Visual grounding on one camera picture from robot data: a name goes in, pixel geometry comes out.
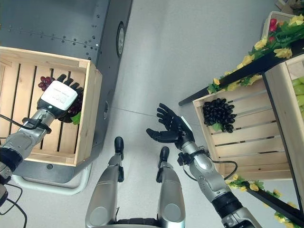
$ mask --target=gray floor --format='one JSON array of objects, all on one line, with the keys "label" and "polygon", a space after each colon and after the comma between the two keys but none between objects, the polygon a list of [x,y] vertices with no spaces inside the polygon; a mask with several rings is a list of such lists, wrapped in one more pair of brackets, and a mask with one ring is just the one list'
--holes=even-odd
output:
[{"label": "gray floor", "polygon": [[[20,205],[28,214],[28,228],[84,227],[85,212],[100,174],[114,152],[113,141],[125,141],[125,181],[118,187],[119,219],[155,217],[160,184],[155,182],[159,151],[163,144],[145,133],[150,127],[163,130],[156,108],[163,102],[191,124],[198,145],[206,145],[192,104],[178,102],[198,91],[228,69],[233,69],[259,40],[275,0],[134,0],[124,53],[111,107],[105,145],[94,162],[87,188],[66,197],[24,190]],[[170,162],[180,177],[188,228],[221,228],[219,216],[201,194],[197,183],[178,166],[179,151],[171,149]],[[296,202],[292,182],[267,181],[283,200]],[[284,227],[274,211],[247,193],[234,191],[262,227]],[[17,191],[9,190],[11,198]],[[1,227],[22,227],[16,210],[0,217]]]}]

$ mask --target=black cable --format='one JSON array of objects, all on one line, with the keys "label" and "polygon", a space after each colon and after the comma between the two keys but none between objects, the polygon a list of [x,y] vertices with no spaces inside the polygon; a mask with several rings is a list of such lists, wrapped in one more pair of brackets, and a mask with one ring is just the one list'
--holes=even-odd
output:
[{"label": "black cable", "polygon": [[27,130],[34,130],[34,129],[36,129],[37,127],[38,127],[38,125],[41,123],[41,119],[37,119],[36,120],[36,123],[35,123],[35,125],[33,126],[33,127],[26,127],[26,126],[23,126],[23,125],[21,125],[21,124],[19,124],[18,122],[16,122],[16,121],[13,121],[12,119],[9,119],[8,117],[6,117],[6,116],[4,116],[4,115],[2,115],[2,114],[0,114],[0,117],[1,118],[3,118],[3,119],[5,119],[5,120],[7,120],[7,121],[9,121],[9,122],[11,122],[12,124],[14,124],[14,125],[17,125],[18,127],[21,127],[21,128],[24,128],[24,129],[27,129]]},{"label": "black cable", "polygon": [[[20,188],[19,186],[13,185],[13,184],[6,184],[6,185],[9,185],[9,186],[12,186],[12,187],[14,187],[14,188],[20,189],[20,195],[19,195],[19,197],[17,198],[17,200],[15,201],[15,203],[17,203],[17,202],[19,201],[19,199],[21,198],[21,196],[22,196],[22,193],[23,193],[22,188]],[[15,206],[15,205],[13,204],[13,206],[11,206],[11,207],[10,207],[7,211],[5,211],[4,213],[1,213],[1,212],[0,212],[0,215],[5,215],[5,214],[7,214],[14,206]]]},{"label": "black cable", "polygon": [[223,164],[223,163],[232,163],[232,164],[235,165],[234,170],[233,170],[227,177],[225,177],[224,180],[227,180],[229,177],[231,177],[233,174],[235,174],[235,172],[236,172],[237,169],[238,169],[238,164],[237,164],[235,161],[214,161],[214,160],[212,160],[212,159],[211,159],[211,161],[212,161],[213,163],[219,163],[219,164]]},{"label": "black cable", "polygon": [[10,200],[9,198],[7,198],[6,200],[8,202],[11,202],[12,204],[14,204],[20,210],[20,212],[23,214],[23,216],[24,216],[24,225],[23,225],[23,228],[26,228],[27,222],[28,222],[28,217],[27,217],[26,213],[24,212],[24,210],[17,203],[15,203],[14,201]]},{"label": "black cable", "polygon": [[184,170],[184,173],[185,173],[190,179],[192,179],[192,180],[194,180],[194,181],[198,181],[197,179],[195,179],[194,177],[191,177],[190,174],[187,173],[187,171],[185,170],[184,164],[182,165],[182,169]]}]

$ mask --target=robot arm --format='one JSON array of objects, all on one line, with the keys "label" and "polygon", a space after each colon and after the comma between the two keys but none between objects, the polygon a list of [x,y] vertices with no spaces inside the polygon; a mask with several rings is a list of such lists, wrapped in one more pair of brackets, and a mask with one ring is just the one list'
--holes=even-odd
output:
[{"label": "robot arm", "polygon": [[8,194],[4,184],[8,183],[15,169],[30,155],[33,147],[51,133],[51,123],[65,116],[77,98],[75,89],[79,84],[69,87],[71,80],[62,83],[65,77],[62,75],[50,84],[38,101],[36,113],[31,118],[24,118],[23,127],[9,135],[5,144],[0,146],[0,206]]},{"label": "robot arm", "polygon": [[249,210],[233,195],[223,177],[216,171],[212,160],[195,144],[193,133],[187,123],[164,104],[160,104],[157,111],[159,122],[164,124],[167,131],[156,132],[147,129],[147,133],[158,142],[175,143],[176,147],[190,158],[190,172],[222,218],[224,227],[262,228]]}]

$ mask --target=yellow flower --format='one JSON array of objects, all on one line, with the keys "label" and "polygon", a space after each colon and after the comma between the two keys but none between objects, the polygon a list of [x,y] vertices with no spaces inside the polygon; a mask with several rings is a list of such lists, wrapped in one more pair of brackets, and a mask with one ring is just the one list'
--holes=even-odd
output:
[{"label": "yellow flower", "polygon": [[278,190],[274,189],[273,193],[279,197],[282,196],[282,193],[280,193]]},{"label": "yellow flower", "polygon": [[260,50],[262,49],[267,43],[267,38],[266,37],[263,37],[260,41],[258,41],[256,44],[255,44],[255,49],[256,50]]},{"label": "yellow flower", "polygon": [[247,191],[247,188],[244,187],[244,186],[243,186],[243,187],[240,187],[239,189],[240,189],[241,191]]},{"label": "yellow flower", "polygon": [[249,80],[248,86],[252,85],[255,81],[257,81],[261,78],[262,78],[261,75],[253,75]]},{"label": "yellow flower", "polygon": [[239,81],[240,80],[229,84],[228,87],[227,87],[227,91],[234,91],[236,88],[240,87],[240,84],[238,84]]},{"label": "yellow flower", "polygon": [[232,179],[233,179],[234,181],[236,181],[236,180],[238,179],[238,175],[237,175],[237,174],[234,174],[233,177],[232,177]]},{"label": "yellow flower", "polygon": [[296,205],[293,202],[288,202],[287,203],[289,206],[292,206],[293,208],[296,208]]},{"label": "yellow flower", "polygon": [[237,69],[239,70],[240,68],[242,68],[244,65],[242,63],[240,63],[239,65],[237,65]]},{"label": "yellow flower", "polygon": [[290,48],[279,48],[274,50],[274,52],[278,58],[290,58],[293,55]]},{"label": "yellow flower", "polygon": [[224,75],[227,76],[227,75],[230,75],[232,72],[231,71],[225,71]]},{"label": "yellow flower", "polygon": [[277,215],[275,215],[275,218],[279,221],[279,223],[283,223],[286,221],[285,218],[280,218]]},{"label": "yellow flower", "polygon": [[251,55],[251,56],[245,56],[244,59],[243,59],[243,62],[242,64],[244,66],[248,65],[249,63],[251,63],[255,58],[255,55]]},{"label": "yellow flower", "polygon": [[294,228],[294,225],[291,222],[284,222],[287,228]]},{"label": "yellow flower", "polygon": [[256,184],[250,184],[250,189],[253,191],[258,191],[258,186]]},{"label": "yellow flower", "polygon": [[214,78],[213,83],[216,84],[216,85],[219,85],[219,80],[217,78]]},{"label": "yellow flower", "polygon": [[298,26],[298,25],[302,25],[304,20],[304,16],[301,14],[300,16],[294,16],[293,18],[291,18],[289,20],[288,25],[289,26]]}]

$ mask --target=bunch of grapes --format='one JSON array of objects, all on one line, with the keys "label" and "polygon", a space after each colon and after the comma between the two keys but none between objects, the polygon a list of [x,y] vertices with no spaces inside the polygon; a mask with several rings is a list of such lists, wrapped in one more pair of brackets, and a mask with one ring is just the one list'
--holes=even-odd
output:
[{"label": "bunch of grapes", "polygon": [[215,123],[221,124],[222,132],[233,132],[233,123],[237,115],[232,114],[234,105],[226,103],[226,99],[216,99],[212,102],[205,102],[203,106],[204,124],[212,126]]},{"label": "bunch of grapes", "polygon": [[78,93],[76,100],[73,102],[73,104],[68,109],[68,114],[70,117],[73,117],[73,116],[77,115],[79,112],[81,112],[83,95],[84,95],[83,91]]},{"label": "bunch of grapes", "polygon": [[41,77],[41,82],[38,84],[38,87],[42,89],[42,91],[45,91],[49,85],[55,81],[55,78],[53,77]]}]

